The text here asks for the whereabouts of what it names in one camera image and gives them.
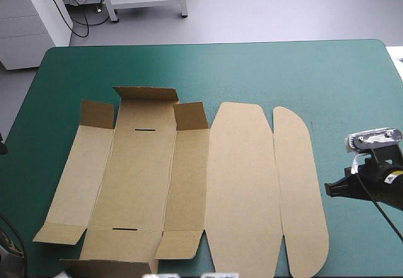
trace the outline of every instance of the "white cabinet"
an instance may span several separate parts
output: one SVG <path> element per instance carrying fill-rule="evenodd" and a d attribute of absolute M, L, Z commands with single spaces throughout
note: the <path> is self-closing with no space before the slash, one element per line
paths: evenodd
<path fill-rule="evenodd" d="M 56 2 L 72 27 L 63 1 Z M 0 0 L 0 61 L 6 69 L 38 67 L 49 48 L 69 46 L 70 37 L 52 0 Z"/>

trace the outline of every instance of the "flattened cardboard box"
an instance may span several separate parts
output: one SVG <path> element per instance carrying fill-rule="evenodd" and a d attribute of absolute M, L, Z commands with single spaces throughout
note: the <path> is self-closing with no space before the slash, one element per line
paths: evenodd
<path fill-rule="evenodd" d="M 85 230 L 78 275 L 93 267 L 132 277 L 157 259 L 195 256 L 204 230 L 208 123 L 202 103 L 174 89 L 114 87 L 113 105 L 82 102 L 81 124 L 34 242 L 74 245 Z M 96 274 L 107 277 L 105 271 Z"/>
<path fill-rule="evenodd" d="M 288 168 L 289 138 L 275 132 L 273 146 L 260 106 L 223 103 L 209 138 L 202 103 L 179 104 L 174 89 L 114 88 L 122 98 L 115 129 L 113 105 L 82 102 L 81 124 L 34 241 L 74 245 L 87 230 L 80 259 L 64 261 L 79 277 L 136 278 L 156 272 L 158 259 L 191 259 L 204 229 L 217 271 L 273 277 L 283 234 L 294 277 L 323 266 L 329 236 L 309 132 L 299 117 L 290 124 L 295 114 L 275 111 L 276 125 L 293 128 L 305 155 L 278 176 L 277 167 Z M 301 167 L 303 176 L 295 174 Z M 283 185 L 294 176 L 309 184 L 312 199 L 303 191 L 295 193 L 299 201 L 281 194 L 279 178 Z M 299 236 L 298 225 L 280 213 L 298 211 L 299 223 L 310 221 L 310 203 L 318 228 Z M 314 257 L 305 247 L 315 248 Z"/>

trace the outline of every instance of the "cabinet drawer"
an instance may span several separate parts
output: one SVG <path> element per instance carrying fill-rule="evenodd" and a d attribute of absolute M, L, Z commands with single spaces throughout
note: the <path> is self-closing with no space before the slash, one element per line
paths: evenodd
<path fill-rule="evenodd" d="M 34 16 L 37 14 L 37 10 L 31 0 L 0 0 L 0 19 Z"/>
<path fill-rule="evenodd" d="M 0 62 L 6 69 L 38 67 L 54 46 L 48 34 L 0 38 Z"/>
<path fill-rule="evenodd" d="M 0 38 L 47 33 L 39 16 L 0 19 Z"/>

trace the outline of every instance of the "cardboard flap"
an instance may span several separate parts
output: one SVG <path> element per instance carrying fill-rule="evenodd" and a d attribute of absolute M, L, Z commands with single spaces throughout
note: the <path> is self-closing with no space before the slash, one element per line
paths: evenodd
<path fill-rule="evenodd" d="M 66 260 L 61 262 L 67 272 L 80 278 L 142 278 L 150 274 L 147 262 L 119 262 L 114 260 Z"/>
<path fill-rule="evenodd" d="M 293 277 L 312 277 L 326 261 L 329 234 L 309 131 L 287 108 L 276 107 L 273 116 L 281 220 L 290 272 Z"/>
<path fill-rule="evenodd" d="M 262 108 L 223 103 L 210 130 L 205 230 L 217 272 L 273 277 L 283 233 L 273 134 Z"/>
<path fill-rule="evenodd" d="M 111 129 L 79 126 L 45 225 L 34 241 L 77 243 L 89 224 L 112 138 Z"/>
<path fill-rule="evenodd" d="M 196 255 L 202 231 L 165 231 L 156 259 L 192 259 Z"/>
<path fill-rule="evenodd" d="M 80 259 L 147 262 L 152 272 L 158 268 L 154 254 L 161 241 L 161 231 L 88 229 Z"/>
<path fill-rule="evenodd" d="M 114 86 L 122 99 L 178 101 L 175 88 Z"/>
<path fill-rule="evenodd" d="M 112 104 L 81 101 L 80 125 L 113 129 L 114 119 L 115 107 Z"/>
<path fill-rule="evenodd" d="M 202 102 L 174 105 L 176 130 L 208 129 Z"/>
<path fill-rule="evenodd" d="M 68 226 L 45 223 L 33 241 L 58 243 L 61 245 L 75 245 L 80 240 L 81 235 L 85 230 L 85 226 Z"/>

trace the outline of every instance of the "black clamp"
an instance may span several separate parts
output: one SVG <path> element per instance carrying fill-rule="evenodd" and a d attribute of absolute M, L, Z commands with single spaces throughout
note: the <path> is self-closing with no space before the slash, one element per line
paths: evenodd
<path fill-rule="evenodd" d="M 359 174 L 368 192 L 376 201 L 403 210 L 403 156 L 399 148 L 402 134 L 399 130 L 392 130 L 393 134 L 389 142 L 368 144 L 366 139 L 374 135 L 379 137 L 377 133 L 380 132 L 365 132 L 366 134 L 360 133 L 350 137 L 350 147 L 348 147 L 360 155 L 367 154 L 365 163 L 358 166 L 358 173 L 355 170 L 351 172 L 351 167 L 345 168 L 344 178 L 332 184 L 325 184 L 326 194 L 331 197 L 341 196 L 369 201 L 368 194 L 358 180 Z M 386 131 L 386 139 L 388 139 L 388 132 L 391 131 Z"/>

